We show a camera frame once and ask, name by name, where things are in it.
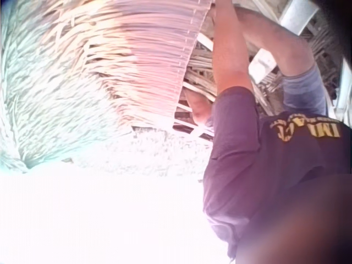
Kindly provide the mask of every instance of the t-shirt sleeve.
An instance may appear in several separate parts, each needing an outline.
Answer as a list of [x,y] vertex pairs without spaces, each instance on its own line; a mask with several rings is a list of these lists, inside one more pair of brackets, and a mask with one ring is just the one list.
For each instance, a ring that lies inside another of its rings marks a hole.
[[212,110],[213,150],[205,171],[204,212],[218,237],[237,249],[239,229],[253,210],[251,167],[259,144],[259,115],[254,95],[244,87],[222,92]]

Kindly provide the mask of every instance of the woven thatch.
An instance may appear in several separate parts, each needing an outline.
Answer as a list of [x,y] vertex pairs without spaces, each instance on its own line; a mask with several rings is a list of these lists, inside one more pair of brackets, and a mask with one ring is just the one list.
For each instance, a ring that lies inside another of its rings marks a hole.
[[210,0],[18,0],[2,16],[0,167],[170,128]]
[[102,144],[73,157],[75,165],[129,177],[202,179],[212,145],[202,139],[155,129],[136,129],[133,138]]

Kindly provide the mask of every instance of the blurry object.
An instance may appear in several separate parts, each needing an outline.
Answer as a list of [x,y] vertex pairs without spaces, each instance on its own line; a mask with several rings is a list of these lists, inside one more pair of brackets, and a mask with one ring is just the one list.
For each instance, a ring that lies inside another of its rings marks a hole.
[[170,129],[210,0],[17,0],[2,10],[0,168]]
[[312,0],[324,12],[328,25],[334,36],[339,41],[342,54],[351,68],[351,19],[352,1],[351,0]]

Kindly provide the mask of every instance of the white support beam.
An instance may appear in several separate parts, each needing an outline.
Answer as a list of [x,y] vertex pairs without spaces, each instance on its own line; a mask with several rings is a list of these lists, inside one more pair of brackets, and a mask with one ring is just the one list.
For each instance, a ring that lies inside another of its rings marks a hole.
[[346,112],[350,107],[351,101],[351,90],[352,90],[352,71],[348,66],[348,62],[344,59],[342,64],[342,72],[340,77],[340,89],[336,104],[336,118],[339,121],[343,121],[346,116]]

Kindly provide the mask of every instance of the purple t-shirt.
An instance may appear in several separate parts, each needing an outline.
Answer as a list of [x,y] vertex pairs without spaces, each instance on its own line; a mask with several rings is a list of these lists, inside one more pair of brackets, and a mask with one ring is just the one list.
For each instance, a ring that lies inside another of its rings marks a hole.
[[351,129],[337,120],[289,112],[259,120],[254,95],[244,87],[222,92],[212,114],[204,212],[230,258],[266,201],[315,177],[351,173]]

